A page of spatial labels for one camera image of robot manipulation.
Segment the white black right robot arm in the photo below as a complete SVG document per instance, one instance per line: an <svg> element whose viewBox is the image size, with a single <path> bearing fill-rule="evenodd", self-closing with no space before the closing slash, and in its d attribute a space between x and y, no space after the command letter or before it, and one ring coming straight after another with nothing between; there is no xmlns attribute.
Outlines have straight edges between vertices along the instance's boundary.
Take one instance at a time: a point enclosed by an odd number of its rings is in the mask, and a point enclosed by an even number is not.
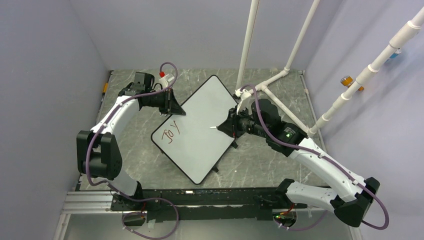
<svg viewBox="0 0 424 240"><path fill-rule="evenodd" d="M304 204L327 210L350 227L364 223L379 181L341 166L297 125L283 121L278 108L268 99L252 103L251 110L229 109L217 130L234 139L243 134L262 137L272 150L301 163L328 185L310 186L286 178L275 189L275 201L280 207Z"/></svg>

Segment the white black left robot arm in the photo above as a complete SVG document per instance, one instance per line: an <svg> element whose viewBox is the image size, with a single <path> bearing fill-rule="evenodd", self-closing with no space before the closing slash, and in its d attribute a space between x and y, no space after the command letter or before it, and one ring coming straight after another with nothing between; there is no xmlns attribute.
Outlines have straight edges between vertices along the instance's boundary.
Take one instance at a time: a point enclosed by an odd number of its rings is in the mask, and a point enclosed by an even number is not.
<svg viewBox="0 0 424 240"><path fill-rule="evenodd" d="M90 130L81 130L76 136L77 168L85 174L91 186L108 185L124 197L124 204L131 210L144 203L143 188L123 167L118 140L129 121L143 107L156 108L162 115L186 115L176 100L172 85L175 78L160 73L155 90L155 77L146 72L136 72L133 82L119 93L103 119Z"/></svg>

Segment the white framed whiteboard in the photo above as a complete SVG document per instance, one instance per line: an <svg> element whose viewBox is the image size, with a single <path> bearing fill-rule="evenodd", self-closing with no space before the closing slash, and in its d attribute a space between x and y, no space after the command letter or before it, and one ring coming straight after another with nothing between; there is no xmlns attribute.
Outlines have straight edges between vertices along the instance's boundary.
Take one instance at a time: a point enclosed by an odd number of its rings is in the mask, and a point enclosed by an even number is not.
<svg viewBox="0 0 424 240"><path fill-rule="evenodd" d="M199 185L234 140L210 127L222 124L236 105L222 81L211 75L181 104L186 115L167 117L150 139L193 184Z"/></svg>

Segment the wire whiteboard stand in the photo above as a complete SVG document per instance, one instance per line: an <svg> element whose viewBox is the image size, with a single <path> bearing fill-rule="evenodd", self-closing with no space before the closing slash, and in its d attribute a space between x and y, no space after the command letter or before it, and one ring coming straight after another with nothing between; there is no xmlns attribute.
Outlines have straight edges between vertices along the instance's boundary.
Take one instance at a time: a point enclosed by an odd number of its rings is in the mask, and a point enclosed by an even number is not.
<svg viewBox="0 0 424 240"><path fill-rule="evenodd" d="M211 168L211 171L218 173L219 172L218 166L219 166L219 163L222 161L222 159L227 155L230 149L237 149L237 148L238 148L238 144L235 140L233 140L231 144L229 145L229 147L224 151L224 153L219 157L217 162L213 165L213 167Z"/></svg>

